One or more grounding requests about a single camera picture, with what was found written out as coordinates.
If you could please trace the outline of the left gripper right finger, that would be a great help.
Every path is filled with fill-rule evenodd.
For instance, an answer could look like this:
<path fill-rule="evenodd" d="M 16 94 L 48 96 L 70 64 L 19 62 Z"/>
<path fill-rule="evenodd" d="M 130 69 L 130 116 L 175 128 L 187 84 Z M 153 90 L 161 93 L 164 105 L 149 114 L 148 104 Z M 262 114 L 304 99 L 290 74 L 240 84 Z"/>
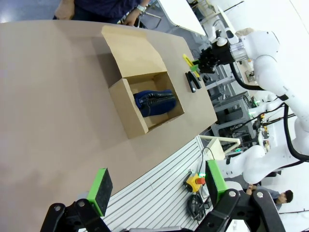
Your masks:
<path fill-rule="evenodd" d="M 233 220 L 242 220 L 251 232 L 284 232 L 277 208 L 266 190 L 247 194 L 228 188 L 215 160 L 206 161 L 206 185 L 213 210 L 197 227 L 198 232 L 225 232 Z"/>

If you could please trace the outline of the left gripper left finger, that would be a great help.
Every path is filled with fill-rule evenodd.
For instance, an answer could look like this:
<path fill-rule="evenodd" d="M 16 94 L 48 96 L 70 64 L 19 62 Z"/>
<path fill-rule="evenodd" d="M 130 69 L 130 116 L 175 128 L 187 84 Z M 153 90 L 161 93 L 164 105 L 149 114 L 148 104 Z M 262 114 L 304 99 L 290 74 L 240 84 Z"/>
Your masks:
<path fill-rule="evenodd" d="M 112 193 L 112 180 L 107 168 L 99 169 L 86 198 L 65 206 L 62 203 L 50 205 L 43 221 L 42 232 L 109 232 L 103 222 Z"/>

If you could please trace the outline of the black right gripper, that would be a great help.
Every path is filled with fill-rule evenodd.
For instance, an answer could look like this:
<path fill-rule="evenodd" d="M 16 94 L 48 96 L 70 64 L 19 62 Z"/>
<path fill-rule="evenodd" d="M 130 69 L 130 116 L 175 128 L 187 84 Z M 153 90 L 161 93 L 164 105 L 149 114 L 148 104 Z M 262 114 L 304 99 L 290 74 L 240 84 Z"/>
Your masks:
<path fill-rule="evenodd" d="M 234 62 L 230 51 L 230 43 L 218 46 L 213 43 L 211 47 L 202 49 L 198 60 L 192 62 L 190 70 L 193 72 L 214 74 L 215 65 L 226 65 Z"/>

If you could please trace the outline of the person's left hand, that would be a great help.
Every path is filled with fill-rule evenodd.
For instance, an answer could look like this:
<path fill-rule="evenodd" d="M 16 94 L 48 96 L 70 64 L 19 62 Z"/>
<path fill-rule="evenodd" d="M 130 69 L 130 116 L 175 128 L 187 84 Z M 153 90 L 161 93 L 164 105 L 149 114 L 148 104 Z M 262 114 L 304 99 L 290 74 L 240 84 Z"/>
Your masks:
<path fill-rule="evenodd" d="M 134 9 L 132 10 L 125 18 L 125 20 L 123 21 L 123 25 L 126 26 L 134 26 L 135 21 L 137 20 L 137 18 L 139 17 L 139 15 L 141 14 L 141 11 L 139 9 Z"/>

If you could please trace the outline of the person's right hand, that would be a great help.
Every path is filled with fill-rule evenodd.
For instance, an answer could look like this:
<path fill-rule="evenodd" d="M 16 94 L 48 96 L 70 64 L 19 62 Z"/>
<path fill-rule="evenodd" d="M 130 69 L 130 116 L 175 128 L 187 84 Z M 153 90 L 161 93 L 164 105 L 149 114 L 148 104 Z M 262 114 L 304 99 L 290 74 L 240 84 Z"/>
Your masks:
<path fill-rule="evenodd" d="M 74 12 L 74 0 L 61 0 L 55 11 L 55 17 L 58 20 L 71 20 Z"/>

